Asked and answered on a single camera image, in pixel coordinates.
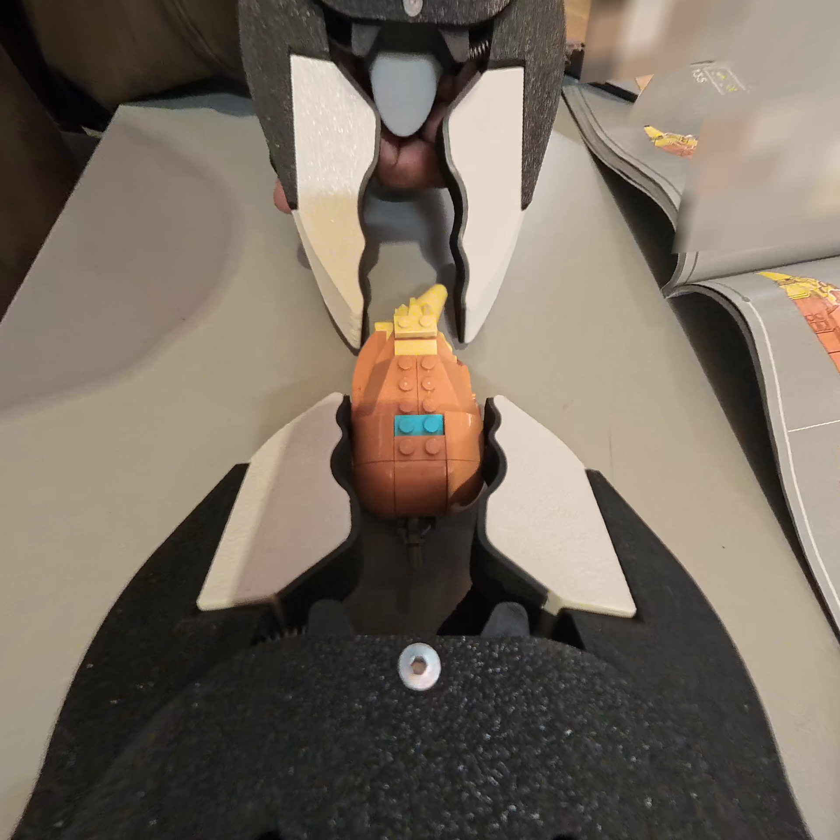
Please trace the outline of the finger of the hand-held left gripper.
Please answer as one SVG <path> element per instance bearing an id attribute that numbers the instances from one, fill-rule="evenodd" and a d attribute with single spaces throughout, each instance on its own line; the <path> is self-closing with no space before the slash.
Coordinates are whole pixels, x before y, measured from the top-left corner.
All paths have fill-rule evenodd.
<path id="1" fill-rule="evenodd" d="M 370 100 L 329 59 L 290 58 L 298 233 L 322 299 L 347 344 L 360 348 L 365 249 L 361 203 L 380 149 Z"/>
<path id="2" fill-rule="evenodd" d="M 458 334 L 473 341 L 487 320 L 516 247 L 522 210 L 524 69 L 487 70 L 462 90 L 443 121 L 444 155 L 455 178 L 463 265 Z"/>

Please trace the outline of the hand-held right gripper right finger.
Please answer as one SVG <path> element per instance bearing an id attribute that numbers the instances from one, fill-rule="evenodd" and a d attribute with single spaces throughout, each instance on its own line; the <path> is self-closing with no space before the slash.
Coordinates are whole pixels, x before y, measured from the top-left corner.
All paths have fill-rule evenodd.
<path id="1" fill-rule="evenodd" d="M 577 455 L 504 396 L 485 411 L 476 588 L 532 613 L 633 617 L 636 605 Z"/>

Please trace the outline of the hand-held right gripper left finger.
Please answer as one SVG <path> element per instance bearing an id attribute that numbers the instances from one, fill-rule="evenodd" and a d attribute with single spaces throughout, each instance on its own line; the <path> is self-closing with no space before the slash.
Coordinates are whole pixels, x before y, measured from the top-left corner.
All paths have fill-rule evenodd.
<path id="1" fill-rule="evenodd" d="M 255 452 L 197 597 L 199 610 L 268 603 L 350 536 L 350 495 L 331 468 L 342 404 L 342 394 L 326 396 Z"/>

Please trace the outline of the brown small part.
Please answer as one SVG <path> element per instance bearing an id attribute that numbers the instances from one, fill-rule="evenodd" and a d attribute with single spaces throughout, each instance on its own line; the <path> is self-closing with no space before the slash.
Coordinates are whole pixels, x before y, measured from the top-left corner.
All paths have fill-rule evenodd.
<path id="1" fill-rule="evenodd" d="M 447 516 L 484 486 L 480 407 L 438 325 L 447 296 L 434 285 L 376 323 L 354 367 L 354 487 L 382 519 Z"/>

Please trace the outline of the person's left forearm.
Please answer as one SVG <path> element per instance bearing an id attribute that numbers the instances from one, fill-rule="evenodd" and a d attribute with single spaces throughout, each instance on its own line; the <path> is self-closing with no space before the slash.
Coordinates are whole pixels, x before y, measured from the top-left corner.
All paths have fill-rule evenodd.
<path id="1" fill-rule="evenodd" d="M 101 105 L 245 81 L 235 1 L 24 1 L 47 66 Z"/>

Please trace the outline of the person's left hand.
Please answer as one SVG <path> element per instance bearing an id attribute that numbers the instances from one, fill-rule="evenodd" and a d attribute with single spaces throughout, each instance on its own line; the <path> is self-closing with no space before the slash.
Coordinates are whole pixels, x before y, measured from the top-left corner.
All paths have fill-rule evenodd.
<path id="1" fill-rule="evenodd" d="M 438 162 L 436 130 L 436 124 L 429 123 L 420 132 L 403 138 L 383 129 L 374 170 L 378 183 L 398 191 L 443 187 L 445 179 Z"/>

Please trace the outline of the grey instruction booklet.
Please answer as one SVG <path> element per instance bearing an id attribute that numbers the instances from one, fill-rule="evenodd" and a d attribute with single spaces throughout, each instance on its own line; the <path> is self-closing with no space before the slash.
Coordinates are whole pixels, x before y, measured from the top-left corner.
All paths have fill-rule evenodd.
<path id="1" fill-rule="evenodd" d="M 563 82 L 563 98 L 751 462 L 773 453 L 805 572 L 838 631 L 838 240 L 673 252 L 705 118 L 750 104 L 747 78 L 703 61 L 651 80 Z"/>

